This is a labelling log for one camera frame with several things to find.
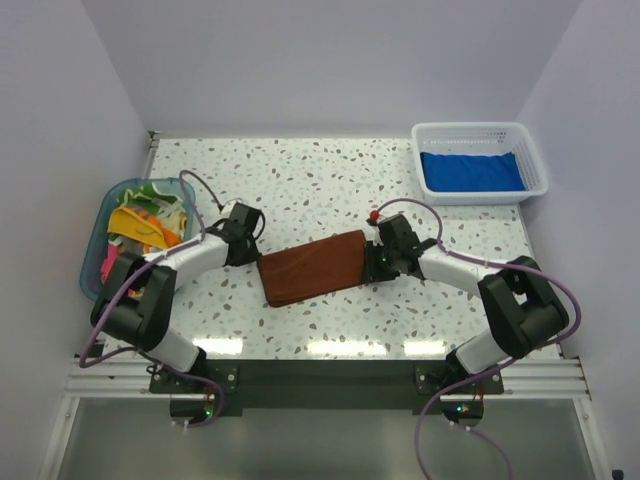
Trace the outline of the pink towel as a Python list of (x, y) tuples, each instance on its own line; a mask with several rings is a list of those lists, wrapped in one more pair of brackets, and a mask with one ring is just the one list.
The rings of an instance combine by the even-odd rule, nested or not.
[(106, 257), (101, 265), (101, 269), (100, 269), (100, 278), (101, 278), (101, 282), (103, 284), (106, 283), (110, 272), (115, 264), (115, 261), (117, 260), (117, 258), (119, 257), (119, 255), (122, 253), (122, 249), (119, 246), (113, 245), (113, 244), (108, 244), (107, 245), (107, 253), (106, 253)]

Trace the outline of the green patterned towel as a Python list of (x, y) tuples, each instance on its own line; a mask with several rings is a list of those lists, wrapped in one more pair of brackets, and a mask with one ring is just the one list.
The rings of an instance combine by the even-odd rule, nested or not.
[(162, 191), (155, 182), (144, 183), (140, 187), (124, 189), (117, 197), (119, 206), (142, 210), (154, 216), (160, 224), (174, 233), (183, 232), (187, 226), (187, 213), (183, 198), (174, 193)]

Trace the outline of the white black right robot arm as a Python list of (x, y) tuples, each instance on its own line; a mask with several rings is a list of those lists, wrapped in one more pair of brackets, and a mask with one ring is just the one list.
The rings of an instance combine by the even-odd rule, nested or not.
[(481, 300), (488, 327), (446, 357), (445, 383), (468, 392), (481, 373), (510, 359), (521, 359), (569, 325), (569, 315), (537, 263), (520, 256), (507, 263), (464, 259), (437, 240), (421, 240), (402, 214), (373, 211), (368, 224), (375, 239), (365, 244), (363, 280), (392, 281), (401, 275), (444, 283)]

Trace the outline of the blue towel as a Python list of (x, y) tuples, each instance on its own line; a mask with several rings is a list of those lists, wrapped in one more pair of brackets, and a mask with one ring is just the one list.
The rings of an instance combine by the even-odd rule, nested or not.
[(516, 157), (503, 155), (420, 154), (426, 186), (435, 192), (525, 191)]

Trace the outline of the brown towel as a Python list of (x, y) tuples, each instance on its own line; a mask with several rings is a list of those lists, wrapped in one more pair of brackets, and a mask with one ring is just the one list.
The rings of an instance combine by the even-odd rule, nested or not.
[(356, 230), (260, 257), (269, 306), (278, 308), (363, 284), (366, 238)]

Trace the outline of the teal plastic bin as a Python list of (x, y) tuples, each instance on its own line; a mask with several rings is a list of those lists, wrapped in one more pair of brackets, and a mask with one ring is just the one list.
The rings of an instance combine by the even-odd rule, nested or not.
[[(188, 206), (186, 199), (195, 197), (194, 189), (187, 182), (182, 183), (177, 178), (157, 178), (157, 179), (140, 179), (134, 178), (125, 180), (112, 187), (103, 198), (100, 206), (93, 231), (91, 233), (87, 246), (83, 266), (80, 273), (80, 287), (85, 296), (91, 300), (96, 300), (102, 289), (103, 283), (100, 278), (101, 265), (106, 257), (108, 242), (107, 226), (111, 213), (118, 207), (118, 195), (126, 188), (140, 187), (144, 183), (155, 182), (162, 191), (178, 194), (183, 198), (184, 208), (187, 213), (187, 227), (184, 241), (191, 237), (195, 220), (193, 219), (192, 209)], [(133, 252), (136, 254), (144, 253), (141, 247), (126, 241), (123, 245), (122, 253)]]

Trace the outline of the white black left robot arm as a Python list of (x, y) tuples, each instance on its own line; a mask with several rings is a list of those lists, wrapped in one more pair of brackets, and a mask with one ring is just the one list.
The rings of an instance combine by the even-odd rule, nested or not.
[(118, 255), (91, 312), (94, 331), (173, 370), (185, 392), (201, 390), (208, 379), (206, 353), (171, 327), (174, 294), (206, 272), (257, 261), (265, 226), (261, 210), (234, 201), (187, 242), (159, 253)]

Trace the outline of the white plastic mesh basket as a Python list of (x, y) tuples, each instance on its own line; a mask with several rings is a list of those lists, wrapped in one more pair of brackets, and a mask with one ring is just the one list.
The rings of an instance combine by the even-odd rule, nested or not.
[(548, 192), (543, 161), (520, 123), (419, 123), (411, 150), (432, 205), (518, 204)]

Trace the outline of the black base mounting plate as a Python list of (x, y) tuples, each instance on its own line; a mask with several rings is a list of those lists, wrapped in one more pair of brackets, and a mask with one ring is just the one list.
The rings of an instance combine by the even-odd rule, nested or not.
[(170, 397), (174, 419), (199, 422), (220, 409), (405, 410), (417, 414), (441, 388), (454, 383), (443, 360), (208, 360), (213, 387), (150, 366), (149, 391)]

